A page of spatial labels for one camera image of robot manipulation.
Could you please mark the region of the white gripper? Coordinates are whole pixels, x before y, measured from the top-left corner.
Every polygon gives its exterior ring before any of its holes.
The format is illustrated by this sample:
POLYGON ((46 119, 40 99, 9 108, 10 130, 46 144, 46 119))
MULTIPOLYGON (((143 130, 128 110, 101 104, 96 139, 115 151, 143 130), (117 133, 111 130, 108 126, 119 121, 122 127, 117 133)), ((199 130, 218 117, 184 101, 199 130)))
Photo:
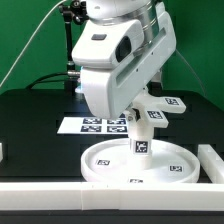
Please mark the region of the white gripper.
POLYGON ((156 5, 156 13, 159 33, 141 54, 131 55, 113 70, 81 70, 82 90, 95 117, 114 120, 125 111, 129 122, 137 122, 139 110, 127 107, 149 81, 150 90, 162 87, 160 68, 175 51, 176 37, 163 3, 156 5))

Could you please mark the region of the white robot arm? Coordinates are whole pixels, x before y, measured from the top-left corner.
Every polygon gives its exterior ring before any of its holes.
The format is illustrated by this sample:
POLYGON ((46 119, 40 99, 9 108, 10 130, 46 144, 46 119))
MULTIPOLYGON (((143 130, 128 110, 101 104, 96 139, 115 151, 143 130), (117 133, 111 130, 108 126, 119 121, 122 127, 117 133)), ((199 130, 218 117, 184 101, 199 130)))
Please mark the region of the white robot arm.
POLYGON ((72 51, 91 113, 116 119, 176 49, 170 15, 154 0, 86 0, 72 51))

